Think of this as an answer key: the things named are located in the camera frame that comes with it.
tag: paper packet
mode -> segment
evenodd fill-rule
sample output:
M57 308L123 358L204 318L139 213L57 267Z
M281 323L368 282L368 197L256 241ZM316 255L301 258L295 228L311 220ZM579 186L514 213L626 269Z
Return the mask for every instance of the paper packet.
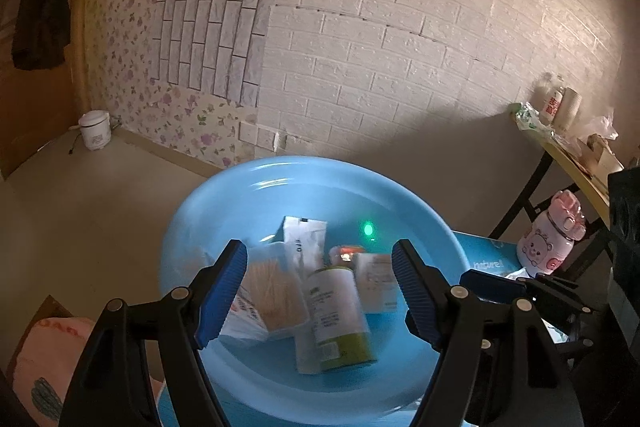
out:
M303 217L284 218L284 242L291 245L290 261L298 274L300 285L306 287L306 279L324 266L324 238L326 222ZM316 346L313 324L300 328L294 334L296 344L296 368L302 375L317 375L321 369L321 351Z

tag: baseboard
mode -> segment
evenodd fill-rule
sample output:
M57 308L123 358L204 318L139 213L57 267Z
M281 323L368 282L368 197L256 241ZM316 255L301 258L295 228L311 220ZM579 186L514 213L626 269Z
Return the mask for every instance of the baseboard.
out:
M195 172L196 174L204 176L205 178L210 178L222 171L221 168L216 167L215 165L211 165L210 163L198 160L197 158L193 158L192 156L187 156L186 154L181 153L175 149L164 147L159 143L154 142L153 140L149 140L144 136L140 136L140 134L128 131L126 129L123 129L122 127L118 127L115 131L113 131L113 134L115 136L118 136L119 138L122 138L126 143L140 147L140 149L150 152L151 154L158 156L163 160L167 160L168 162L177 165L178 167L182 167L183 169L187 169L188 171Z

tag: gray brick pattern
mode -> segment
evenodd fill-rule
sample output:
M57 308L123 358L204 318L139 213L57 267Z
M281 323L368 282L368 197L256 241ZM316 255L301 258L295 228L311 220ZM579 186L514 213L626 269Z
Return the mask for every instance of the gray brick pattern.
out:
M256 107L275 0L158 0L151 78Z

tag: blue plastic basin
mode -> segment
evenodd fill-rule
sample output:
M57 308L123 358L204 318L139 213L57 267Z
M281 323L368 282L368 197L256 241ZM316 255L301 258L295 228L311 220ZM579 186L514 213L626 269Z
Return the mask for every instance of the blue plastic basin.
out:
M227 169L184 201L162 245L162 294L190 282L203 248L215 258L230 239L248 247L273 235L282 240L284 216L327 221L327 248L360 244L389 253L408 238L450 283L469 268L446 223L396 182L336 160L282 156ZM371 236L365 223L373 227ZM408 332L400 294L399 301L395 314L367 315L378 357L368 367L300 375L292 339L243 349L215 340L201 352L202 362L215 384L273 417L311 425L364 423L420 398L438 357Z

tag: wooden table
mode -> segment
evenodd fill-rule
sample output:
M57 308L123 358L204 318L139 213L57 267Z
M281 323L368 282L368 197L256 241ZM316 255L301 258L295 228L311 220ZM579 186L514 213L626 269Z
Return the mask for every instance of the wooden table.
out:
M542 145L545 152L555 160L555 162L561 166L562 170L566 172L569 177L580 188L581 192L587 197L589 202L593 205L596 212L602 219L607 228L609 226L609 195L600 191L600 189L594 185L591 178L582 172L582 170L575 164L575 162L564 152L564 150L556 143L545 140L533 130L522 131L530 139Z
M504 214L504 217L500 220L500 223L494 228L493 232L489 235L490 239L500 239L500 236L507 230L516 216L521 210L524 210L529 216L529 219L533 220L538 217L538 214L548 209L551 203L551 198L547 198L542 203L533 205L530 202L530 197L533 192L538 188L542 178L549 170L551 163L554 161L566 172L574 183L565 187L563 190L568 189L572 192L582 192L583 195L593 205L599 218L592 223L587 224L587 234L585 239L593 236L591 244L580 254L572 265L565 271L558 269L558 275L565 277L566 279L576 280L582 275L588 267L593 264L597 257L603 252L603 250L610 253L609 249L609 196L603 193L591 180L591 178L585 174L575 162L567 155L566 152L555 142L549 142L545 137L536 133L534 130L523 130L522 133L534 140L542 146L545 152L540 158L540 163L536 167L529 181L527 181L520 195L516 198L515 202L511 205L511 208Z

